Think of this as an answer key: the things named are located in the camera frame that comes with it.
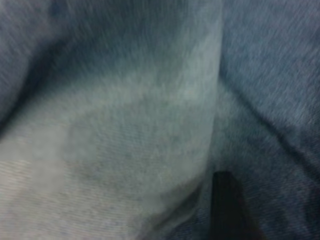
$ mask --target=black object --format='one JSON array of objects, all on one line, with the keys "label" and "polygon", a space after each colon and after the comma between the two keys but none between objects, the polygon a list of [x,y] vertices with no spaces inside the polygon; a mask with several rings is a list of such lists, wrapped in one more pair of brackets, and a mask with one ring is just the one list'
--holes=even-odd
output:
[{"label": "black object", "polygon": [[228,171],[213,175],[210,240],[265,240],[249,213],[241,184]]}]

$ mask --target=cloth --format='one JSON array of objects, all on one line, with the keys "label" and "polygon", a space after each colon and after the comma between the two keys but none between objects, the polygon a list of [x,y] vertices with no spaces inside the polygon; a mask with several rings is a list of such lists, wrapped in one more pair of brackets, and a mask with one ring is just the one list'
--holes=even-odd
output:
[{"label": "cloth", "polygon": [[206,240],[215,171],[320,238],[319,4],[223,5],[0,0],[1,239]]},{"label": "cloth", "polygon": [[0,10],[0,238],[158,240],[192,217],[221,2],[1,0]]}]

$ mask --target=denim fabric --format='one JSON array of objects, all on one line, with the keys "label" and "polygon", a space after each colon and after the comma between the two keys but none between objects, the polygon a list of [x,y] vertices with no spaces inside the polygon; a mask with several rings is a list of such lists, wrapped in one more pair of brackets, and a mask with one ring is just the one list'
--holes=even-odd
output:
[{"label": "denim fabric", "polygon": [[[213,169],[242,182],[267,239],[320,239],[319,2],[223,2]],[[208,220],[172,239],[198,239]]]},{"label": "denim fabric", "polygon": [[160,239],[208,170],[219,0],[0,0],[0,238]]},{"label": "denim fabric", "polygon": [[216,85],[217,1],[0,0],[1,238],[206,240],[224,170],[320,238],[319,4],[223,2]]}]

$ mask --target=gray fabric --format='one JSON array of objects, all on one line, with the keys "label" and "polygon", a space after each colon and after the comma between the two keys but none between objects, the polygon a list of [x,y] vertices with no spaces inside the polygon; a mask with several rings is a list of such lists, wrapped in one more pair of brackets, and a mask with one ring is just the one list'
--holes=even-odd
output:
[{"label": "gray fabric", "polygon": [[1,239],[159,239],[194,214],[221,7],[0,1],[0,117],[23,96],[0,137]]}]

